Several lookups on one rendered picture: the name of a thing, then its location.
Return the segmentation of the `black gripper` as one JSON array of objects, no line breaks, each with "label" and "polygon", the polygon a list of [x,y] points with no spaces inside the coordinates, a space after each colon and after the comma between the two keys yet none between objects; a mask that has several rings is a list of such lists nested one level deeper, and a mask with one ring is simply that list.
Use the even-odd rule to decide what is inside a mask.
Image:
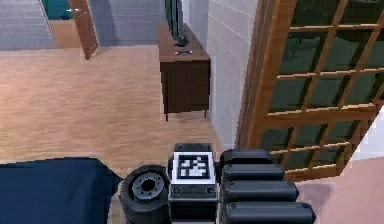
[{"label": "black gripper", "polygon": [[127,175],[119,194],[126,224],[169,224],[168,187],[161,165],[143,165]]}]

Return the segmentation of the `dark brown wooden cabinet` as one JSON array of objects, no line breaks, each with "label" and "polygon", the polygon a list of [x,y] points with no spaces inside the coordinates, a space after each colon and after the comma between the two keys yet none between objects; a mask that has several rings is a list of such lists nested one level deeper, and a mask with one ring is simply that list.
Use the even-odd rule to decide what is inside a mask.
[{"label": "dark brown wooden cabinet", "polygon": [[[177,47],[166,24],[158,25],[158,50],[165,119],[169,114],[203,111],[207,117],[210,100],[211,58],[187,24],[189,44]],[[191,50],[191,55],[175,55]]]}]

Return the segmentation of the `black television set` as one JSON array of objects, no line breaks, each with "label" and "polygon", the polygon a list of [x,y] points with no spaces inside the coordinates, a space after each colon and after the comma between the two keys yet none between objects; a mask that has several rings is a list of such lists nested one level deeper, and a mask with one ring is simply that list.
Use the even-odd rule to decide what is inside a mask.
[{"label": "black television set", "polygon": [[176,46],[186,47],[189,43],[184,33],[183,11],[181,0],[164,0],[165,15],[172,38]]}]

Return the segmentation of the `brown wooden room door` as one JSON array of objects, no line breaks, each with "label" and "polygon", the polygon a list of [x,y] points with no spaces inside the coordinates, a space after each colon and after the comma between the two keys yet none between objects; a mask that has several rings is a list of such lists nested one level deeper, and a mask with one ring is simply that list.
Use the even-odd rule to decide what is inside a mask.
[{"label": "brown wooden room door", "polygon": [[98,42],[92,22],[87,0],[68,0],[73,19],[78,31],[79,40],[85,55],[89,60],[98,48]]}]

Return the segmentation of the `wooden framed window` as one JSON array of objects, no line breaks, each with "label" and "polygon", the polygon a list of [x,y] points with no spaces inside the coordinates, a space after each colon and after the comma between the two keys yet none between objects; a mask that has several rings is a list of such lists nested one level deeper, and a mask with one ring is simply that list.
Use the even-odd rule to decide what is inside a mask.
[{"label": "wooden framed window", "polygon": [[384,0],[259,0],[238,147],[338,176],[383,106]]}]

